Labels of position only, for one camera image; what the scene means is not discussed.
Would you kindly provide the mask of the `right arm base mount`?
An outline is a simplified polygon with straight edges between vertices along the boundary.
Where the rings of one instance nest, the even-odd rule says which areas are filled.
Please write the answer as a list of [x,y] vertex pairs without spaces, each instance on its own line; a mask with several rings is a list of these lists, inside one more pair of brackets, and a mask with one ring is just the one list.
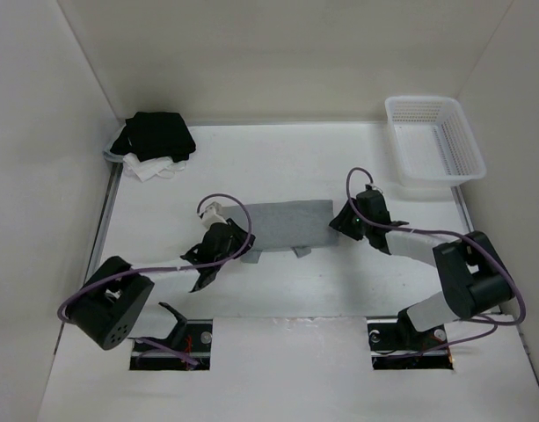
[[371,363],[375,370],[452,370],[445,326],[419,331],[405,309],[396,316],[367,320]]

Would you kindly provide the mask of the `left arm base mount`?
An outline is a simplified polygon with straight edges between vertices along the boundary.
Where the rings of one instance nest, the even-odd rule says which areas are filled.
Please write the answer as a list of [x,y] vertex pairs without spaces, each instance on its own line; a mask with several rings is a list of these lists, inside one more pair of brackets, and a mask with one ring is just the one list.
[[188,319],[167,302],[158,303],[171,315],[171,330],[163,338],[134,340],[132,371],[208,371],[211,363],[214,321]]

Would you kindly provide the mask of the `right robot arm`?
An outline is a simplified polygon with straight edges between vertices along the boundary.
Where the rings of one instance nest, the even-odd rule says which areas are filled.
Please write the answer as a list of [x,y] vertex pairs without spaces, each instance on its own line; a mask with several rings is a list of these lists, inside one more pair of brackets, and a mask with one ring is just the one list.
[[355,241],[368,240],[384,254],[411,258],[436,270],[441,291],[397,314],[395,334],[402,346],[416,347],[427,331],[470,320],[515,297],[485,233],[473,231],[451,241],[451,235],[411,229],[407,222],[390,218],[382,193],[371,186],[348,199],[329,226]]

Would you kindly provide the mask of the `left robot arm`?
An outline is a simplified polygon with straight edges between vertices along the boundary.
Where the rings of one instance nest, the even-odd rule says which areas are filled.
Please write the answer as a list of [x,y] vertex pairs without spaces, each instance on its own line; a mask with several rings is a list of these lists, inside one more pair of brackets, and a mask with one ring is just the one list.
[[191,291],[196,293],[210,285],[222,266],[244,255],[254,242],[251,223],[242,229],[228,219],[213,223],[202,241],[181,256],[187,266],[134,269],[125,259],[113,256],[61,305],[58,315],[101,349],[111,350],[128,337],[155,286],[149,273],[195,270],[199,277]]

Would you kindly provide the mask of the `grey tank top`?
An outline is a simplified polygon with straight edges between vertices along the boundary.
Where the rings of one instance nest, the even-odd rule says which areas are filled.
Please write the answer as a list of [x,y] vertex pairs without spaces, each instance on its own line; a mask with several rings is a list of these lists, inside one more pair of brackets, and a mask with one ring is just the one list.
[[256,264],[264,252],[292,251],[297,258],[316,248],[339,244],[339,233],[329,226],[332,200],[296,200],[248,205],[253,246],[240,260]]

